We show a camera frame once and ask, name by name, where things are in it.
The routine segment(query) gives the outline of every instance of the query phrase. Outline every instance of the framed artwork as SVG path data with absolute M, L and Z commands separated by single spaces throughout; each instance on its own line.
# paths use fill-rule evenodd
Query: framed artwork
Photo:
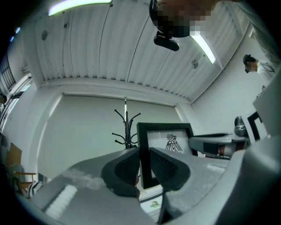
M 137 139 L 140 149 L 140 177 L 144 189 L 159 183 L 150 167 L 149 148 L 163 148 L 179 154 L 198 156 L 191 150 L 188 139 L 193 137 L 190 123 L 138 123 Z

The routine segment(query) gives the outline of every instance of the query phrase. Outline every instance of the ceiling fixture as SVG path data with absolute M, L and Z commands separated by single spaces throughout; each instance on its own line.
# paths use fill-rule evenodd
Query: ceiling fixture
M 209 60 L 213 64 L 216 61 L 216 57 L 214 56 L 212 50 L 210 49 L 209 45 L 206 43 L 204 38 L 200 35 L 200 33 L 195 32 L 194 35 L 191 35 L 191 37 L 197 42 L 197 44 L 200 45 L 200 47 L 203 49 L 203 51 L 208 56 Z
M 111 3 L 112 0 L 66 0 L 52 6 L 49 10 L 49 16 L 52 16 L 58 12 L 66 9 L 70 9 L 76 6 L 98 4 L 98 3 Z
M 18 27 L 18 28 L 16 29 L 16 31 L 15 31 L 15 32 L 16 32 L 16 33 L 18 33 L 20 29 L 21 29 L 21 28 L 20 28 L 20 27 Z

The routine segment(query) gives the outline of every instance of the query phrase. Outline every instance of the corrugated metal ceiling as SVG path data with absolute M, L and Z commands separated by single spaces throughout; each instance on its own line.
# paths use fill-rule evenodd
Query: corrugated metal ceiling
M 194 101 L 228 63 L 248 21 L 234 7 L 237 27 L 230 6 L 222 3 L 200 23 L 201 35 L 217 57 L 211 64 L 190 37 L 175 39 L 180 45 L 177 52 L 156 46 L 157 29 L 149 17 L 148 2 L 113 0 L 112 7 L 88 5 L 37 19 L 34 39 L 43 80 L 120 80 Z M 46 40 L 42 40 L 44 30 Z M 191 65 L 194 59 L 199 62 L 196 69 Z

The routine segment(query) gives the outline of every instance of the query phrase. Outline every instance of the wooden chair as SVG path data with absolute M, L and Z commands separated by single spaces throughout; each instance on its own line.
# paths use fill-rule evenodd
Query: wooden chair
M 31 185 L 33 183 L 33 175 L 36 175 L 36 173 L 24 173 L 24 172 L 16 172 L 14 171 L 14 174 L 18 175 L 18 185 L 19 185 L 19 192 L 20 194 L 23 194 L 23 191 L 27 193 L 27 188 L 29 187 L 29 185 Z M 32 182 L 22 182 L 21 181 L 21 175 L 31 175 L 32 176 Z

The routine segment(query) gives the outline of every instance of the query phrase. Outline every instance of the picture frame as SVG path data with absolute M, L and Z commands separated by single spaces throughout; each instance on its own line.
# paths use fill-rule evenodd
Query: picture frame
M 193 137 L 190 123 L 138 123 L 137 140 L 140 149 L 140 178 L 144 189 L 157 186 L 159 182 L 152 176 L 150 167 L 150 153 L 148 132 L 150 131 L 185 131 L 188 138 Z M 198 156 L 197 151 L 191 149 L 194 156 Z

